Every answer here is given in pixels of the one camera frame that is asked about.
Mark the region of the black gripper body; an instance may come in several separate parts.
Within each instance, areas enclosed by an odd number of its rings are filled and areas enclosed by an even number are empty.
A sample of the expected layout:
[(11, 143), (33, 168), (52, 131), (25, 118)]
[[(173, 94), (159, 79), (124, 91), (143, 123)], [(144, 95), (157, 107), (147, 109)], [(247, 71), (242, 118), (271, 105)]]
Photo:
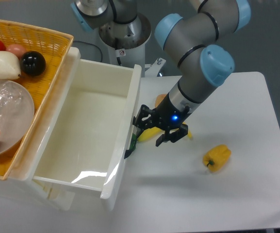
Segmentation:
[(162, 100), (162, 102), (154, 108), (156, 115), (154, 121), (156, 126), (162, 130), (175, 130), (190, 116), (190, 108), (184, 106), (183, 110), (178, 110), (170, 101), (169, 95)]

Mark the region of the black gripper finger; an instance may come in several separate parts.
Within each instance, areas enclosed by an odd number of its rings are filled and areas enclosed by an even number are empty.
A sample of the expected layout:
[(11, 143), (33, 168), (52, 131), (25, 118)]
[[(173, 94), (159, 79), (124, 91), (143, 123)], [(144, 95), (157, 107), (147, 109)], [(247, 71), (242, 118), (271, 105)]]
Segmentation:
[(136, 116), (133, 117), (132, 124), (135, 127), (135, 133), (143, 133), (146, 129), (151, 129), (156, 126), (154, 117), (156, 109), (150, 109), (142, 104)]
[(155, 146), (160, 146), (163, 142), (172, 142), (176, 143), (177, 141), (181, 140), (183, 137), (188, 135), (188, 125), (181, 124), (177, 129), (170, 130), (167, 129), (165, 132), (159, 136), (159, 138), (156, 140)]

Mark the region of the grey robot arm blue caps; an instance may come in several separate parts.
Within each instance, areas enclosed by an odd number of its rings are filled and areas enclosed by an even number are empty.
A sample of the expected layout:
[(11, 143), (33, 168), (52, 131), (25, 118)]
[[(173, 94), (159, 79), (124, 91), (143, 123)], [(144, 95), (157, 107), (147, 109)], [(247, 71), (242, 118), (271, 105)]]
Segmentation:
[(156, 145), (187, 135), (185, 120), (234, 72), (231, 55), (216, 41), (246, 26), (251, 8), (246, 0), (197, 0), (197, 14), (184, 19), (165, 16), (152, 31), (134, 0), (75, 0), (71, 9), (84, 31), (98, 29), (113, 65), (145, 65), (145, 44), (151, 35), (182, 76), (154, 109), (140, 107), (133, 119), (136, 136), (146, 129), (164, 133)]

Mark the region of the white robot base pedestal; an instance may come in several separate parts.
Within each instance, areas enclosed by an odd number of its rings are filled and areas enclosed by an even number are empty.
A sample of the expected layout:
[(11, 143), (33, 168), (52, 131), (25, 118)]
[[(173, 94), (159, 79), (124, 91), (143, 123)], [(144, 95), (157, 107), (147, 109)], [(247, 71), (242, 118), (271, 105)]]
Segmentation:
[(145, 73), (146, 43), (151, 36), (149, 20), (141, 13), (128, 24), (109, 22), (99, 28), (99, 36), (108, 49), (110, 63), (123, 67), (142, 67)]

